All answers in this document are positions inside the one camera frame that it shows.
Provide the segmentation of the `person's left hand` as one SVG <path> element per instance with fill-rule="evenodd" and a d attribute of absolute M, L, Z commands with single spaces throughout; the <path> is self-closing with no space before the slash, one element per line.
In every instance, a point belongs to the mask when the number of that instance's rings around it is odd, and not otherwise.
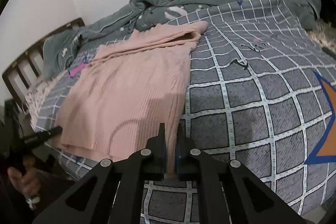
<path fill-rule="evenodd" d="M 22 173 L 14 167 L 8 168 L 7 174 L 9 175 L 9 179 L 13 184 L 13 187 L 18 192 L 29 196 L 35 196 L 38 194 L 39 189 L 41 188 L 41 183 L 37 176 L 37 170 L 34 167 L 35 158 L 25 158 L 23 165 L 26 169 L 25 175 L 22 175 Z"/>

